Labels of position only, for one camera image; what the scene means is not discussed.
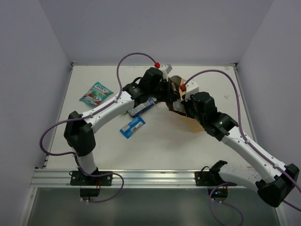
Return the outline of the teal snack packet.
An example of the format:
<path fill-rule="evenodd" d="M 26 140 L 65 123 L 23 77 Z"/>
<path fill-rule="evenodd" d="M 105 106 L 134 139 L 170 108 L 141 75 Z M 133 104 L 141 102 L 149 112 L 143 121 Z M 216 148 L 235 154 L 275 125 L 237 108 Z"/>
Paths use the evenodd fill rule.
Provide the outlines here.
<path fill-rule="evenodd" d="M 90 107 L 99 106 L 109 95 L 113 94 L 109 88 L 102 83 L 96 82 L 80 99 L 80 102 Z"/>

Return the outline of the blue snack packet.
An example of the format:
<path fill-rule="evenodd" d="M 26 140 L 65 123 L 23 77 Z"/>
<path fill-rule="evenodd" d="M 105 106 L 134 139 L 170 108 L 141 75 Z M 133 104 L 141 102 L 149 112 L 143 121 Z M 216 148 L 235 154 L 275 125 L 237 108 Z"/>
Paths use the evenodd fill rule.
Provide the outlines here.
<path fill-rule="evenodd" d="M 145 124 L 145 121 L 138 115 L 134 119 L 132 119 L 128 124 L 122 127 L 119 131 L 121 134 L 129 139 L 133 133 L 141 126 Z"/>

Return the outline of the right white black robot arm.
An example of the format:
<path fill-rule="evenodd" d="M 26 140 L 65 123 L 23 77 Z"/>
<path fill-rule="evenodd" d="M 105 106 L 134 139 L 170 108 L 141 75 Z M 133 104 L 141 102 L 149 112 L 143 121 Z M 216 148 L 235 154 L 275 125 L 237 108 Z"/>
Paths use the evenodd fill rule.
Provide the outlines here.
<path fill-rule="evenodd" d="M 226 162 L 220 161 L 221 167 L 209 174 L 213 184 L 231 182 L 247 187 L 256 191 L 272 207 L 278 207 L 298 187 L 299 168 L 293 163 L 285 164 L 265 151 L 231 116 L 217 110 L 214 98 L 209 93 L 184 94 L 181 103 L 188 116 L 195 119 L 208 135 L 233 149 L 254 169 L 248 175 L 227 169 Z"/>

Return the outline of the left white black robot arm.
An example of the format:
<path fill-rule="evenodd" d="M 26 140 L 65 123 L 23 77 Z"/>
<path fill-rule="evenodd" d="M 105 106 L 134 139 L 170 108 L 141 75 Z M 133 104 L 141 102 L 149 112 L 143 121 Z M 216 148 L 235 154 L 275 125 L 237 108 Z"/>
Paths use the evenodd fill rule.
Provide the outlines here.
<path fill-rule="evenodd" d="M 77 111 L 69 114 L 63 136 L 75 151 L 75 158 L 82 171 L 81 179 L 87 185 L 94 184 L 98 179 L 98 168 L 93 157 L 95 133 L 115 117 L 152 98 L 159 102 L 175 101 L 169 79 L 171 69 L 170 65 L 151 67 L 142 78 L 121 87 L 117 96 L 109 101 L 82 114 Z"/>

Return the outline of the black snack bag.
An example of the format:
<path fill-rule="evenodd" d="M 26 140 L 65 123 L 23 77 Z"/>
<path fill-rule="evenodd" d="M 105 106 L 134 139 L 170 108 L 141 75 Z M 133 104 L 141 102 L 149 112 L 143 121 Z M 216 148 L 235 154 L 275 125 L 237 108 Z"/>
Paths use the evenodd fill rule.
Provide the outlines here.
<path fill-rule="evenodd" d="M 169 111 L 172 111 L 181 116 L 186 116 L 184 107 L 181 104 L 181 95 L 180 95 L 180 85 L 183 81 L 182 77 L 178 75 L 174 75 L 169 78 L 169 82 L 171 84 L 171 90 L 174 95 L 174 101 L 171 103 L 166 103 Z"/>

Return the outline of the brown paper bag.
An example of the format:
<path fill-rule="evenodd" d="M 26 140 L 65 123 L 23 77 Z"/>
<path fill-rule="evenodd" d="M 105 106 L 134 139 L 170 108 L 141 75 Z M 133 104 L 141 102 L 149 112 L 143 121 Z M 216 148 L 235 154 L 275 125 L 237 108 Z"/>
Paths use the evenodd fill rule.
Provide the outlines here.
<path fill-rule="evenodd" d="M 182 101 L 185 100 L 186 91 L 182 91 L 180 86 L 186 81 L 184 78 L 174 75 L 171 78 L 171 81 L 176 84 L 180 94 L 180 99 L 172 103 L 166 103 L 169 111 L 175 113 L 186 125 L 187 129 L 192 133 L 204 132 L 203 127 L 193 118 L 189 117 L 187 114 Z"/>

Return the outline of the blue kettle chips bag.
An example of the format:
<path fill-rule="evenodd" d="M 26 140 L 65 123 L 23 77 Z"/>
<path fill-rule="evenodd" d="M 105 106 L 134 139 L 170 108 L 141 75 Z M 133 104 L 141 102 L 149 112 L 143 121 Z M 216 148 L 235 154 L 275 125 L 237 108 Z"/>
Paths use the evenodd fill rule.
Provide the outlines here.
<path fill-rule="evenodd" d="M 134 107 L 133 109 L 129 110 L 127 113 L 130 117 L 136 118 L 141 113 L 149 110 L 157 103 L 157 99 L 155 97 L 150 97 L 148 100 L 138 106 Z"/>

